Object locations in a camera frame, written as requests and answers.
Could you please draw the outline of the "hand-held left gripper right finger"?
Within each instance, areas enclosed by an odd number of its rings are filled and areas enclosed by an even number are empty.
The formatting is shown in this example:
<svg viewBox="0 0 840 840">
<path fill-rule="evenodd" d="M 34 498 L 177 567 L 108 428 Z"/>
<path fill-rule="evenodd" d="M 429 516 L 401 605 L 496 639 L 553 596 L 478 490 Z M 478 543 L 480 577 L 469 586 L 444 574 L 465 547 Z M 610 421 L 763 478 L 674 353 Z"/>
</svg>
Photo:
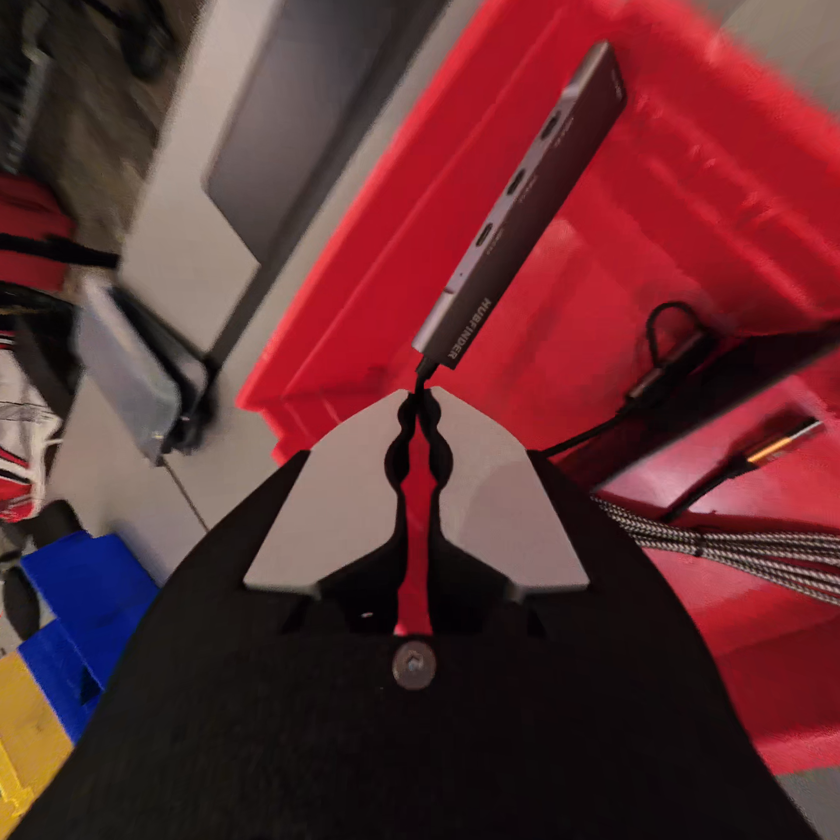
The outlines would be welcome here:
<svg viewBox="0 0 840 840">
<path fill-rule="evenodd" d="M 423 392 L 435 488 L 427 540 L 431 617 L 488 617 L 500 604 L 583 592 L 589 575 L 529 451 L 441 387 Z"/>
</svg>

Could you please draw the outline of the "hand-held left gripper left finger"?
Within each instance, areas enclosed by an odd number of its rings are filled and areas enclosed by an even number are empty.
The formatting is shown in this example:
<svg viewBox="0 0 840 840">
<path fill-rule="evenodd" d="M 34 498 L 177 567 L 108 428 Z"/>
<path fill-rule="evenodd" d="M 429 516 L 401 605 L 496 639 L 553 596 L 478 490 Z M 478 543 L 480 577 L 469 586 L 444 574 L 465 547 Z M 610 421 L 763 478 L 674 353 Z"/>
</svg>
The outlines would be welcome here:
<svg viewBox="0 0 840 840">
<path fill-rule="evenodd" d="M 410 442 L 411 393 L 395 391 L 303 452 L 245 588 L 335 602 L 347 617 L 398 617 Z"/>
</svg>

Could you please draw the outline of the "black cable gold plug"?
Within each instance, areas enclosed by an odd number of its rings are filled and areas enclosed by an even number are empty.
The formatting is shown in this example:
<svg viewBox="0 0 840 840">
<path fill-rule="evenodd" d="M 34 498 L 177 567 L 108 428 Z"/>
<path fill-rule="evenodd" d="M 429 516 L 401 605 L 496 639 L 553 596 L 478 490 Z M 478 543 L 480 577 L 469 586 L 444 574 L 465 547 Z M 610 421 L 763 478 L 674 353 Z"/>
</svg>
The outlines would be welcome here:
<svg viewBox="0 0 840 840">
<path fill-rule="evenodd" d="M 823 427 L 823 421 L 814 416 L 809 416 L 799 420 L 796 425 L 785 432 L 772 436 L 761 445 L 736 452 L 673 502 L 658 517 L 658 521 L 664 524 L 675 522 L 699 500 L 708 496 L 721 485 L 761 469 L 773 459 L 781 457 L 786 450 L 799 444 L 800 441 Z"/>
</svg>

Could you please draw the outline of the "grey hub with cable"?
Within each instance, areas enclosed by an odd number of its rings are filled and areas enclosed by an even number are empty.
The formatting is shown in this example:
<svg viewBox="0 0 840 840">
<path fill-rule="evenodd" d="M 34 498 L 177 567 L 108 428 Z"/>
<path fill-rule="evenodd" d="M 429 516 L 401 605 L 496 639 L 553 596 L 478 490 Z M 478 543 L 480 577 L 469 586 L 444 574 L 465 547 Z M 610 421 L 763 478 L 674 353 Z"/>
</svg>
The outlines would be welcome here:
<svg viewBox="0 0 840 840">
<path fill-rule="evenodd" d="M 627 103 L 613 45 L 595 43 L 563 89 L 414 340 L 415 392 L 454 370 L 570 196 Z"/>
</svg>

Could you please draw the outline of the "red plastic bin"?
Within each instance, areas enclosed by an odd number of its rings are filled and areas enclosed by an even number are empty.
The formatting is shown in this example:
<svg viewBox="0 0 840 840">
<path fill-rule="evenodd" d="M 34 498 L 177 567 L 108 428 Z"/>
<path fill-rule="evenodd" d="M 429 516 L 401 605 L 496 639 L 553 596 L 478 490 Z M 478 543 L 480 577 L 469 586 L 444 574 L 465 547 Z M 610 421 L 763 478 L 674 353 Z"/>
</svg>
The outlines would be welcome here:
<svg viewBox="0 0 840 840">
<path fill-rule="evenodd" d="M 282 464 L 409 387 L 410 348 L 585 53 L 626 106 L 457 371 L 433 378 L 528 448 L 613 415 L 647 371 L 644 321 L 684 301 L 728 349 L 838 321 L 838 125 L 677 2 L 485 2 L 339 222 L 237 395 Z M 824 427 L 683 522 L 838 535 L 838 350 L 586 490 L 666 508 L 733 455 Z"/>
</svg>

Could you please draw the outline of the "grey desk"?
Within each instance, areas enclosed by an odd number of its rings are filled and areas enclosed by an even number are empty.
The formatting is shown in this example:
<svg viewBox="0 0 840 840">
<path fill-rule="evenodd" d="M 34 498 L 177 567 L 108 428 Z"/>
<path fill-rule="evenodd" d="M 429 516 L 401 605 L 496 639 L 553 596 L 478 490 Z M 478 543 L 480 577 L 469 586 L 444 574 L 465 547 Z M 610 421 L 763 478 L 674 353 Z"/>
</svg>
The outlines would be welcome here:
<svg viewBox="0 0 840 840">
<path fill-rule="evenodd" d="M 221 373 L 236 362 L 236 331 L 264 323 L 236 396 L 485 2 L 439 14 L 313 214 L 260 264 L 205 181 L 280 3 L 205 8 L 119 270 L 120 285 Z M 243 434 L 227 449 L 211 444 L 219 456 L 203 473 L 188 468 L 188 489 L 202 479 L 217 502 L 201 509 L 209 525 L 162 566 L 86 730 L 14 837 L 818 838 L 763 761 L 782 730 L 758 724 L 768 713 L 816 736 L 796 747 L 838 746 L 838 616 L 799 646 L 797 635 L 776 635 L 755 656 L 735 650 L 758 667 L 753 706 L 751 688 L 606 506 L 549 477 L 555 445 L 602 430 L 684 352 L 701 363 L 721 347 L 684 301 L 658 304 L 643 326 L 651 368 L 613 415 L 548 447 L 525 445 L 588 588 L 504 602 L 488 617 L 429 615 L 424 391 L 443 388 L 432 380 L 445 367 L 416 393 L 419 353 L 411 385 L 373 401 L 411 393 L 398 617 L 347 617 L 335 602 L 245 588 L 303 452 L 328 432 L 279 464 L 271 429 L 236 404 L 255 419 L 256 476 L 238 484 Z"/>
</svg>

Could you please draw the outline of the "grey pouch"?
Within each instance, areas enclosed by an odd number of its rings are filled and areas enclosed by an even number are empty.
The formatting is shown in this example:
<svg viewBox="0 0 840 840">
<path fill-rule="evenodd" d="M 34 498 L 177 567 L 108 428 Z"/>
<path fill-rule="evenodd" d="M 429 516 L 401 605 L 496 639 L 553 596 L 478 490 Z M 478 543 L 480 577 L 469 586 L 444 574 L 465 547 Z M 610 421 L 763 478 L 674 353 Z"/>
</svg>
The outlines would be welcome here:
<svg viewBox="0 0 840 840">
<path fill-rule="evenodd" d="M 216 410 L 215 369 L 104 269 L 81 276 L 74 343 L 86 374 L 150 463 L 203 445 Z"/>
</svg>

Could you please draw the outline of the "blue plastic bin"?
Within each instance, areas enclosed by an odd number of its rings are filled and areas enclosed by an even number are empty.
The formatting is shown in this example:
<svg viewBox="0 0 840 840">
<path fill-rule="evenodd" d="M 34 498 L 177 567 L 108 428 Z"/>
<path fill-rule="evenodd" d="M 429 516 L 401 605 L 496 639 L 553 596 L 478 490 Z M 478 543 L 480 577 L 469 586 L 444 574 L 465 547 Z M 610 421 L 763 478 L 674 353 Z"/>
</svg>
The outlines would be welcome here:
<svg viewBox="0 0 840 840">
<path fill-rule="evenodd" d="M 19 653 L 77 744 L 159 588 L 115 533 L 74 532 L 25 555 L 22 568 L 53 619 Z"/>
</svg>

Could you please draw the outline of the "black divider in red bin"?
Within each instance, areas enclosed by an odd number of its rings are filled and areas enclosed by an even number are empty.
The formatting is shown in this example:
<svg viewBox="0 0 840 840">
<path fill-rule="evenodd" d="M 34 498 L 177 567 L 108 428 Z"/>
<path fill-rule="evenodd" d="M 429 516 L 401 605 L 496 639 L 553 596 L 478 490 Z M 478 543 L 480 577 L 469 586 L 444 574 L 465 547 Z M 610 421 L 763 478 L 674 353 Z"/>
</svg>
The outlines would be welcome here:
<svg viewBox="0 0 840 840">
<path fill-rule="evenodd" d="M 631 391 L 631 398 L 604 428 L 547 457 L 586 490 L 614 478 L 787 377 L 838 350 L 837 320 L 819 329 L 752 336 L 700 363 L 688 350 Z"/>
</svg>

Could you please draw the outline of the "red white printed bag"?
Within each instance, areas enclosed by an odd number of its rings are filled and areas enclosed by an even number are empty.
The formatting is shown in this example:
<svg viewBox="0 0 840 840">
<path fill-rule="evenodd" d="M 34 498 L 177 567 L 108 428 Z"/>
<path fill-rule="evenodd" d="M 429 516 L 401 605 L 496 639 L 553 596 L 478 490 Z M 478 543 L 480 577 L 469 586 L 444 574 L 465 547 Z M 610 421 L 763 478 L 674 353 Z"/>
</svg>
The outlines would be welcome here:
<svg viewBox="0 0 840 840">
<path fill-rule="evenodd" d="M 62 420 L 30 381 L 15 353 L 15 333 L 1 331 L 1 521 L 37 516 L 45 504 L 47 456 L 60 444 Z"/>
</svg>

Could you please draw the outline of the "yellow plastic bin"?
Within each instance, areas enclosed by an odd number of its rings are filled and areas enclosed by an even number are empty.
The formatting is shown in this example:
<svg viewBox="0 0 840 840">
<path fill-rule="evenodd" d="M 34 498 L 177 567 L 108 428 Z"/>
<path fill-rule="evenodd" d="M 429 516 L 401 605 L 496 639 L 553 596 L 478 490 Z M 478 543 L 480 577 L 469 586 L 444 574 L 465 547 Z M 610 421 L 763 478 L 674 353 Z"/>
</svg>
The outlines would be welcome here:
<svg viewBox="0 0 840 840">
<path fill-rule="evenodd" d="M 22 656 L 1 660 L 1 838 L 10 836 L 72 749 Z"/>
</svg>

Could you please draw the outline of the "red floor bag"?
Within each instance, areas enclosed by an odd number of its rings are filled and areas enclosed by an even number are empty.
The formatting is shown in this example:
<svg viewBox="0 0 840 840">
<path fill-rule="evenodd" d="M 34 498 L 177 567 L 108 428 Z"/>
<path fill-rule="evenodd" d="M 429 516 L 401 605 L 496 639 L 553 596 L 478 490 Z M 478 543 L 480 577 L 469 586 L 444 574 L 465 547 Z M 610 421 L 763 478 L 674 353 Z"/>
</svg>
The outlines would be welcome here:
<svg viewBox="0 0 840 840">
<path fill-rule="evenodd" d="M 1 280 L 58 293 L 71 266 L 115 270 L 119 254 L 75 240 L 76 225 L 43 183 L 1 173 Z"/>
</svg>

